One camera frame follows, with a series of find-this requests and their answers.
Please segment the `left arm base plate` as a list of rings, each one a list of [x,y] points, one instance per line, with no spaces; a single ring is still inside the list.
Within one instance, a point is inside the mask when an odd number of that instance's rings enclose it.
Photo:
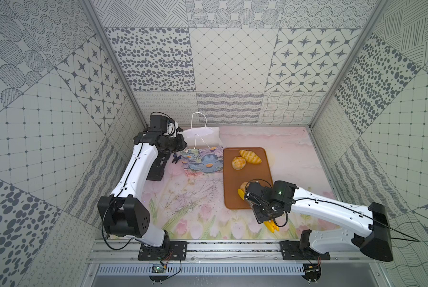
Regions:
[[[139,261],[164,261],[180,260],[185,261],[187,255],[188,242],[186,241],[169,241],[161,247],[152,247],[142,245],[139,250]]]

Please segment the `yellow steel food tongs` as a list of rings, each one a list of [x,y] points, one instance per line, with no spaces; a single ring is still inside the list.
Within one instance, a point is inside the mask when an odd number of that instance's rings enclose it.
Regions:
[[[237,190],[238,195],[240,196],[240,198],[242,200],[245,200],[245,191],[241,188],[239,188]],[[269,231],[271,231],[272,233],[274,232],[279,232],[280,231],[280,227],[277,226],[277,224],[271,220],[271,221],[265,221],[263,222],[263,224],[268,228]]]

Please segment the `striped croissant bread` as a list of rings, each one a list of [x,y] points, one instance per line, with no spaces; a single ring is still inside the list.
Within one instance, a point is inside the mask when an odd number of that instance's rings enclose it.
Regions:
[[[240,153],[241,157],[246,160],[247,163],[250,163],[253,165],[258,165],[258,164],[262,163],[262,159],[257,154],[255,154],[253,151],[241,149],[239,151],[239,153]]]

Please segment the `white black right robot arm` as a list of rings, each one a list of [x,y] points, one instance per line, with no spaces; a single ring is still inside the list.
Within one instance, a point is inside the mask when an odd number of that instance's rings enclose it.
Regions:
[[[278,217],[288,217],[292,212],[337,226],[322,232],[304,230],[298,242],[281,241],[285,260],[329,260],[330,252],[359,251],[377,261],[393,261],[389,219],[382,204],[344,203],[316,195],[290,182],[276,181],[269,187],[258,180],[245,185],[243,199],[251,206],[257,222],[271,232],[281,228],[276,222]]]

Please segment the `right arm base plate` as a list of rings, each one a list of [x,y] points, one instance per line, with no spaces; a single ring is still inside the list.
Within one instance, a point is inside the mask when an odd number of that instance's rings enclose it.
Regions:
[[[293,240],[284,240],[279,242],[282,258],[285,261],[298,261],[298,260],[330,260],[331,256],[328,252],[320,254],[311,248],[301,248],[300,242]]]

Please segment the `floral paper gift bag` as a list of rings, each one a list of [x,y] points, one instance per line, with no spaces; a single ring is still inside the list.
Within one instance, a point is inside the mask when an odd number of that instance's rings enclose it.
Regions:
[[[194,127],[195,115],[204,118],[202,127]],[[179,154],[187,176],[220,173],[223,171],[223,143],[219,127],[207,126],[208,119],[201,112],[191,115],[191,128],[182,132],[187,147]]]

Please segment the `round bun bread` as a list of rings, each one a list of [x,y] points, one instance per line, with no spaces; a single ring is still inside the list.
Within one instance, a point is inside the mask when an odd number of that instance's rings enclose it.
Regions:
[[[234,157],[231,161],[231,167],[236,170],[242,170],[246,166],[246,160],[243,157]]]

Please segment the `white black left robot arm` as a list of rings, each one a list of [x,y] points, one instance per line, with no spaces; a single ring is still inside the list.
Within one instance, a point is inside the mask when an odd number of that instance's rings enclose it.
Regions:
[[[135,239],[153,248],[165,247],[167,233],[151,222],[149,210],[141,202],[147,181],[163,177],[166,162],[173,153],[186,149],[180,132],[165,135],[142,132],[135,138],[130,161],[116,187],[109,196],[98,201],[103,239],[106,235]]]

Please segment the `ring donut bread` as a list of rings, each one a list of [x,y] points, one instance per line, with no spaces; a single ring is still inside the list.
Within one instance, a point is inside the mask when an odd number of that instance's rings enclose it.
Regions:
[[[241,185],[240,185],[240,187],[239,187],[239,189],[240,190],[242,190],[243,192],[245,192],[246,191],[246,189],[247,189],[247,186],[249,185],[249,183],[248,182],[243,182]]]

